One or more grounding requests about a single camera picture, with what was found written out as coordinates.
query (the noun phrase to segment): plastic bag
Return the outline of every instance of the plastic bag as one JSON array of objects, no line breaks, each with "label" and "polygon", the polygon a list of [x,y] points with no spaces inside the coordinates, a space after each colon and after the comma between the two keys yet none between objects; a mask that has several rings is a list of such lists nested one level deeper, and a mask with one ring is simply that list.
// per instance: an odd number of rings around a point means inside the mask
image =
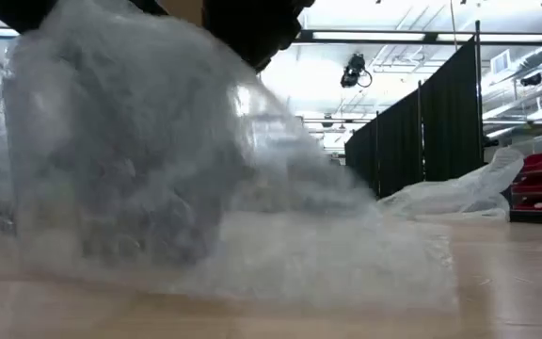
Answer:
[{"label": "plastic bag", "polygon": [[199,297],[454,306],[447,239],[384,227],[370,192],[205,31],[123,1],[60,1],[17,42],[0,94],[6,244],[24,270]]},{"label": "plastic bag", "polygon": [[443,183],[419,183],[379,202],[389,215],[428,219],[509,219],[509,202],[501,195],[524,166],[524,155],[499,149],[490,164]]}]

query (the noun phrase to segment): black curtain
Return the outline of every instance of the black curtain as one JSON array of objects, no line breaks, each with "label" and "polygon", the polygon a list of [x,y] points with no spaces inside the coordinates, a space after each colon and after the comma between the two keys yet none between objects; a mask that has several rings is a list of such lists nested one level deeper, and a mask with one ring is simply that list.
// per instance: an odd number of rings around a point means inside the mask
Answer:
[{"label": "black curtain", "polygon": [[381,198],[423,181],[419,99],[416,90],[376,119]]},{"label": "black curtain", "polygon": [[458,178],[483,165],[476,46],[462,46],[421,88],[425,179]]},{"label": "black curtain", "polygon": [[377,123],[359,129],[344,146],[346,166],[377,193]]}]

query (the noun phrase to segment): air vent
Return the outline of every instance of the air vent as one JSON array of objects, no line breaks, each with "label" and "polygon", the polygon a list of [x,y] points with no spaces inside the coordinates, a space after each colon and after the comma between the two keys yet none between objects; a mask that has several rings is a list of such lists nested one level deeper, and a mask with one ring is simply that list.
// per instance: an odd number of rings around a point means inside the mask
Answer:
[{"label": "air vent", "polygon": [[509,69],[511,63],[512,59],[509,55],[509,50],[507,50],[490,59],[490,70],[493,74],[499,74],[500,72]]}]

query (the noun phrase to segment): black object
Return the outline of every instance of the black object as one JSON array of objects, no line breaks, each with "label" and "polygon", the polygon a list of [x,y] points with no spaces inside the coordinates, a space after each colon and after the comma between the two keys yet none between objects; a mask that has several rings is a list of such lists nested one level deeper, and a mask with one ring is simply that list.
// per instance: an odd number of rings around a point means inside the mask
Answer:
[{"label": "black object", "polygon": [[364,73],[368,73],[370,79],[372,79],[372,75],[365,70],[365,57],[362,54],[354,54],[348,61],[348,65],[344,67],[344,74],[343,78],[340,80],[340,85],[344,89],[359,85],[359,79]]},{"label": "black object", "polygon": [[521,79],[519,83],[522,84],[523,87],[540,85],[542,83],[542,75],[541,73],[537,73],[533,76]]},{"label": "black object", "polygon": [[491,140],[490,137],[487,136],[482,136],[482,143],[485,148],[499,146],[499,141],[497,139]]},{"label": "black object", "polygon": [[[167,15],[155,0],[130,0],[143,11]],[[202,23],[257,72],[300,32],[297,18],[314,0],[204,0]],[[23,33],[37,29],[56,0],[0,0],[0,20]]]}]

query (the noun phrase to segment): wooden floor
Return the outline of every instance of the wooden floor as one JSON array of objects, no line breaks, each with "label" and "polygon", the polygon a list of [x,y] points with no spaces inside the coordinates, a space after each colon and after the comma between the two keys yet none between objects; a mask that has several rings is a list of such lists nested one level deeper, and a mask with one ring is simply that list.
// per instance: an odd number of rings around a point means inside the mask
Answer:
[{"label": "wooden floor", "polygon": [[542,338],[542,226],[452,227],[452,312],[297,310],[0,280],[0,338]]}]

